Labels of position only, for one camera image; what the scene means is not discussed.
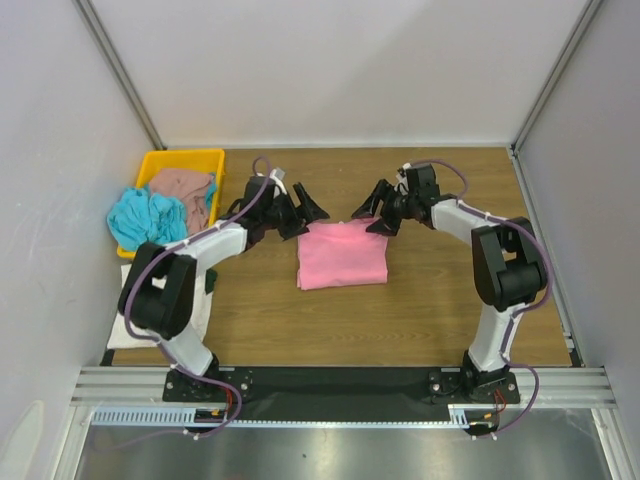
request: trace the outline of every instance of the white wall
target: white wall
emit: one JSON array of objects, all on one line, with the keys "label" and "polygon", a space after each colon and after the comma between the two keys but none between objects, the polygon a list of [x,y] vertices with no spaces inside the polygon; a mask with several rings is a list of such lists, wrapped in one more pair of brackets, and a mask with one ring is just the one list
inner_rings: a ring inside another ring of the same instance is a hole
[{"label": "white wall", "polygon": [[522,153],[585,360],[640,458],[640,2],[605,2]]},{"label": "white wall", "polygon": [[35,3],[0,7],[0,451],[43,400],[40,480],[115,311],[105,215],[150,147],[72,2]]},{"label": "white wall", "polygon": [[505,144],[585,0],[95,0],[168,145]]}]

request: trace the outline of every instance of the yellow plastic basket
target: yellow plastic basket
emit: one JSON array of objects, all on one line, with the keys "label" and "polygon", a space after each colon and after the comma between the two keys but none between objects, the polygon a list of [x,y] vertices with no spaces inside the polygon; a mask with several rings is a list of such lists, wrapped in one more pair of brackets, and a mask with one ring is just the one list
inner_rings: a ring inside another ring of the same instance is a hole
[{"label": "yellow plastic basket", "polygon": [[[144,187],[163,168],[188,168],[204,173],[216,173],[216,193],[211,202],[211,214],[209,215],[209,226],[218,219],[220,210],[220,196],[222,194],[222,183],[226,175],[224,169],[224,150],[164,150],[149,152],[144,156],[136,188]],[[130,252],[118,245],[118,256],[133,260],[136,252]]]}]

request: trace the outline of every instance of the pink cloth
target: pink cloth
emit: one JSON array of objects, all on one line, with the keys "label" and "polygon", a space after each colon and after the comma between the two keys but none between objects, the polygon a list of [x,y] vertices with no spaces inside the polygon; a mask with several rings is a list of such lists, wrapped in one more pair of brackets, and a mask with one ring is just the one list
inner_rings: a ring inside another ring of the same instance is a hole
[{"label": "pink cloth", "polygon": [[186,168],[163,168],[149,182],[151,193],[164,197],[176,197],[187,209],[189,235],[201,232],[209,226],[209,209],[205,202],[207,191],[213,182],[208,173]]},{"label": "pink cloth", "polygon": [[387,237],[367,233],[373,223],[312,223],[298,237],[298,287],[313,290],[387,283]]}]

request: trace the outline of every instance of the white towel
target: white towel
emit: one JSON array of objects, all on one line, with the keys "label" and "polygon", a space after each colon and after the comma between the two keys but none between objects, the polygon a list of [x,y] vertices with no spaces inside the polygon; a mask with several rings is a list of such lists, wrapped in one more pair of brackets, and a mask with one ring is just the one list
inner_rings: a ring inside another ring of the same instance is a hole
[{"label": "white towel", "polygon": [[[127,280],[127,275],[129,275],[129,270],[131,269],[131,265],[123,265],[122,266],[122,286],[124,287],[124,283]],[[191,319],[189,323],[193,326],[200,340],[204,338],[205,333],[207,333],[207,325],[209,325],[209,317],[211,316],[211,299],[213,297],[213,292],[209,295],[205,295],[204,293],[204,281],[205,275],[200,275],[196,278],[196,285],[194,289],[194,298],[193,298],[193,312],[191,313]],[[166,280],[161,279],[153,279],[153,284],[157,287],[163,288]],[[131,325],[133,331],[140,335],[148,335],[142,329],[137,328],[135,325]],[[109,341],[107,342],[107,348],[144,348],[144,347],[155,347],[155,343],[150,340],[137,340],[127,333],[127,330],[124,328],[124,317],[120,315],[118,312],[116,314],[115,321],[113,322],[113,328],[111,329],[111,336],[109,337]]]}]

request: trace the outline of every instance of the wooden table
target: wooden table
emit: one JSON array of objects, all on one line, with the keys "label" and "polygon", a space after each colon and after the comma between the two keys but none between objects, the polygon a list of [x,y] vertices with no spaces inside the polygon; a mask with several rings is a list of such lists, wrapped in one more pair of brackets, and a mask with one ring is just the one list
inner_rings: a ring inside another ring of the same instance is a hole
[{"label": "wooden table", "polygon": [[[302,182],[331,221],[347,221],[376,181],[393,181],[409,160],[441,158],[469,178],[468,203],[506,217],[526,215],[503,148],[378,148],[231,150],[223,209],[242,196],[251,161],[269,156]],[[460,181],[436,167],[443,193]],[[297,241],[275,232],[251,251],[216,266],[212,317],[205,344],[229,365],[457,365],[475,336],[481,302],[467,245],[405,221],[387,247],[386,285],[300,291]],[[567,365],[553,302],[526,314],[513,360]],[[117,351],[114,364],[164,364],[156,349]]]}]

